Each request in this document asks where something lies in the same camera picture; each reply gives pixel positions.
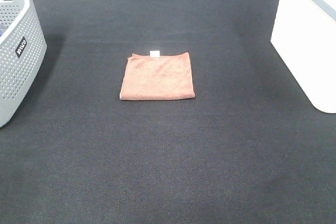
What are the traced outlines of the orange towel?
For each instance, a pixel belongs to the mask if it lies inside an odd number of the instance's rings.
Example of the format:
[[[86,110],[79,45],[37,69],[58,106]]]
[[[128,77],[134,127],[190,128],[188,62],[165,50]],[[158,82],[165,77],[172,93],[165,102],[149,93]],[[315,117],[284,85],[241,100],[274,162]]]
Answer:
[[[119,94],[124,101],[169,101],[195,98],[190,55],[127,59]]]

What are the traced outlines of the white plastic bin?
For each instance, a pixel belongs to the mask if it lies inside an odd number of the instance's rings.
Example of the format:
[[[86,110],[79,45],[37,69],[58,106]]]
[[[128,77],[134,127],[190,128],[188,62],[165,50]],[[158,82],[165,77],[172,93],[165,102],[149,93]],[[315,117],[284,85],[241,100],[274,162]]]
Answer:
[[[335,0],[279,0],[270,42],[312,105],[335,113]]]

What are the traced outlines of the grey perforated laundry basket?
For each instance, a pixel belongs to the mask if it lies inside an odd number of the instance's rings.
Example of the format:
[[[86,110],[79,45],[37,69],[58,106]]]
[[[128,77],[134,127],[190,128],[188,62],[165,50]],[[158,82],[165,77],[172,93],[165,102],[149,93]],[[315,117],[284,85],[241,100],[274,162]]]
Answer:
[[[47,44],[33,0],[1,1],[1,126],[10,121],[44,59]]]

